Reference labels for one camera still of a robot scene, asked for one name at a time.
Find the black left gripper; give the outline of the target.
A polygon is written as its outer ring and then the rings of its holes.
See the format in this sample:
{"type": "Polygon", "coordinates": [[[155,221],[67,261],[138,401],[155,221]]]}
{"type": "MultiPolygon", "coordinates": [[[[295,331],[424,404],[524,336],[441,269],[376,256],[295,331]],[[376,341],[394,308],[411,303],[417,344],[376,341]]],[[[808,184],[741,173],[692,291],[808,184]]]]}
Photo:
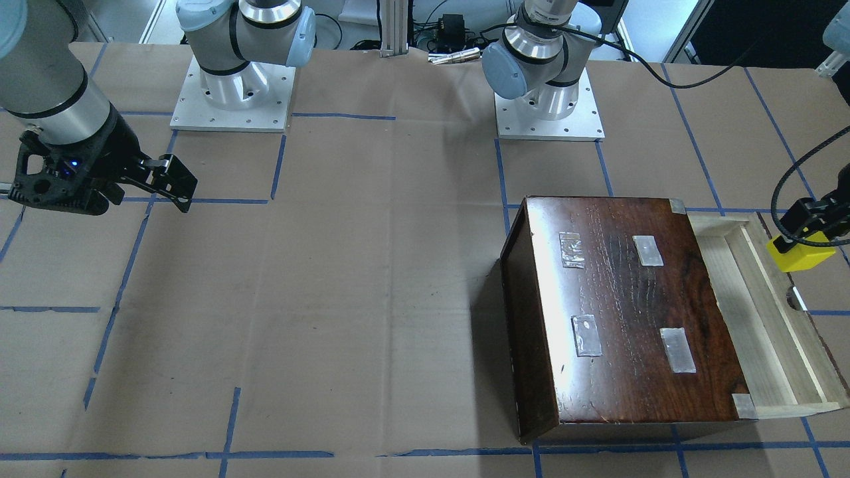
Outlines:
{"type": "Polygon", "coordinates": [[[780,219],[780,226],[802,240],[822,230],[829,241],[837,241],[849,231],[849,190],[835,189],[821,200],[796,200],[780,219]]]}

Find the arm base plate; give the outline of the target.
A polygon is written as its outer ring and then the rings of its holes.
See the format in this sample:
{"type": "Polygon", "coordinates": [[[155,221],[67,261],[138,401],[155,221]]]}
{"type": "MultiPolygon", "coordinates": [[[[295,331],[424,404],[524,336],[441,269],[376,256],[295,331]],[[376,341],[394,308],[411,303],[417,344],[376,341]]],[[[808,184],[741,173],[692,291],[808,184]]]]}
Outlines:
{"type": "Polygon", "coordinates": [[[193,59],[174,106],[176,130],[284,133],[296,68],[251,62],[228,76],[204,72],[193,59]]]}
{"type": "Polygon", "coordinates": [[[577,84],[548,84],[508,100],[495,95],[501,139],[597,141],[605,137],[603,122],[587,70],[577,84]]]}

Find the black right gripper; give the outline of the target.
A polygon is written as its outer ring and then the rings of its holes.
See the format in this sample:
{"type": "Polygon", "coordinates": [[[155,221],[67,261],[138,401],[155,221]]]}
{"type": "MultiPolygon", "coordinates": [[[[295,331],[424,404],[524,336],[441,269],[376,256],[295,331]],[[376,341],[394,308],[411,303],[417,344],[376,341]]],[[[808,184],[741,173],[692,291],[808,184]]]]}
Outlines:
{"type": "Polygon", "coordinates": [[[28,208],[101,215],[124,199],[122,184],[167,197],[187,214],[198,180],[176,155],[151,159],[116,107],[88,139],[49,144],[46,132],[19,136],[15,178],[8,197],[28,208]]]}

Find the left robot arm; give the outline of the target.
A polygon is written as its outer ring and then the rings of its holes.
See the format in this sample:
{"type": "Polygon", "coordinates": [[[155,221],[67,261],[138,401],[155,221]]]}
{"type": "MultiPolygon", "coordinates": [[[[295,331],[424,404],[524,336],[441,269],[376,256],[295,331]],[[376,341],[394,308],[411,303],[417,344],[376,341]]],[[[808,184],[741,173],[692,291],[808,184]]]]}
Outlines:
{"type": "MultiPolygon", "coordinates": [[[[503,99],[522,99],[544,86],[571,92],[591,51],[607,44],[603,22],[593,8],[577,1],[523,1],[516,13],[498,24],[501,37],[483,51],[487,82],[503,99]]],[[[780,256],[808,247],[820,252],[847,245],[848,169],[837,186],[814,199],[802,197],[783,214],[778,200],[788,179],[817,152],[848,134],[848,128],[814,146],[778,179],[770,200],[770,216],[778,227],[772,245],[780,256]]]]}

